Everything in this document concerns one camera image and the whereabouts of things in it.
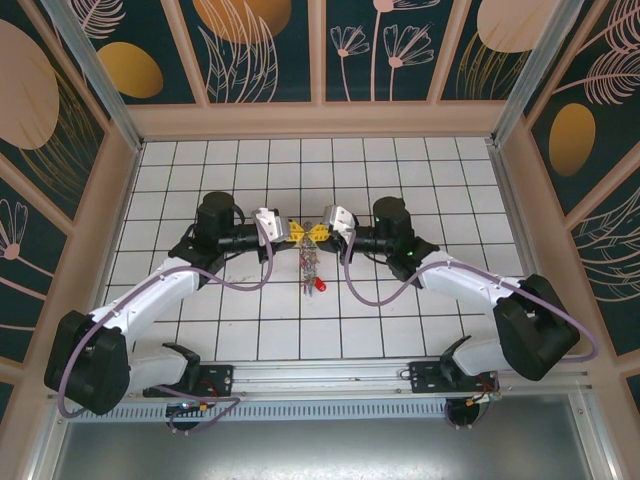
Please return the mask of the grey metal sheet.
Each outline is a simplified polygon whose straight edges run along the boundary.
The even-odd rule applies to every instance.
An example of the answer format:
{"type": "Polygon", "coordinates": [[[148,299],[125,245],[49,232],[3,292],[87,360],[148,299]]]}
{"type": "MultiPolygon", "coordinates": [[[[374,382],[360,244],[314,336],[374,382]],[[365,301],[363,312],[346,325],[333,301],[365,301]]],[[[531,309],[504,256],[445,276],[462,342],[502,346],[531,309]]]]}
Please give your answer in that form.
{"type": "Polygon", "coordinates": [[[617,480],[563,417],[72,424],[36,480],[617,480]]]}

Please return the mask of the aluminium frame post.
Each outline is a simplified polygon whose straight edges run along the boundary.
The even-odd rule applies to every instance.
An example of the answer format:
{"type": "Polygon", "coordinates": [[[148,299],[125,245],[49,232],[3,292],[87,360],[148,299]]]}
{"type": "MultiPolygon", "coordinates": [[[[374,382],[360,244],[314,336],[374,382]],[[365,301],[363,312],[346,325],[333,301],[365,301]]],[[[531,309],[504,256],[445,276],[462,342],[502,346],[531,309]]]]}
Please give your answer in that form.
{"type": "Polygon", "coordinates": [[[572,28],[581,25],[579,17],[584,5],[588,4],[589,11],[594,2],[595,0],[558,1],[544,24],[544,29],[534,42],[534,48],[517,76],[490,136],[486,139],[488,147],[499,149],[508,139],[536,89],[544,84],[545,76],[552,71],[551,64],[559,57],[558,52],[570,37],[572,28]]]}
{"type": "Polygon", "coordinates": [[[74,58],[83,68],[115,125],[123,135],[127,145],[138,153],[142,137],[134,124],[119,92],[110,80],[96,50],[76,20],[72,7],[66,0],[41,0],[53,23],[68,45],[74,58]]]}

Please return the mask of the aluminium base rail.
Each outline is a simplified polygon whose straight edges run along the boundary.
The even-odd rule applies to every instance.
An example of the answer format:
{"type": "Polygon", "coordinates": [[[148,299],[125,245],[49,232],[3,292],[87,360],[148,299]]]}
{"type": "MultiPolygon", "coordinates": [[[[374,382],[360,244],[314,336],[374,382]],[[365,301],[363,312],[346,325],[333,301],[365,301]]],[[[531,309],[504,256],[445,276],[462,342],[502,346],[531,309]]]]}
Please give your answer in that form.
{"type": "MultiPolygon", "coordinates": [[[[230,392],[251,400],[392,398],[412,394],[411,358],[237,362],[230,392]]],[[[540,381],[507,370],[480,375],[473,390],[494,386],[503,396],[588,392],[592,381],[579,364],[560,364],[540,381]]]]}

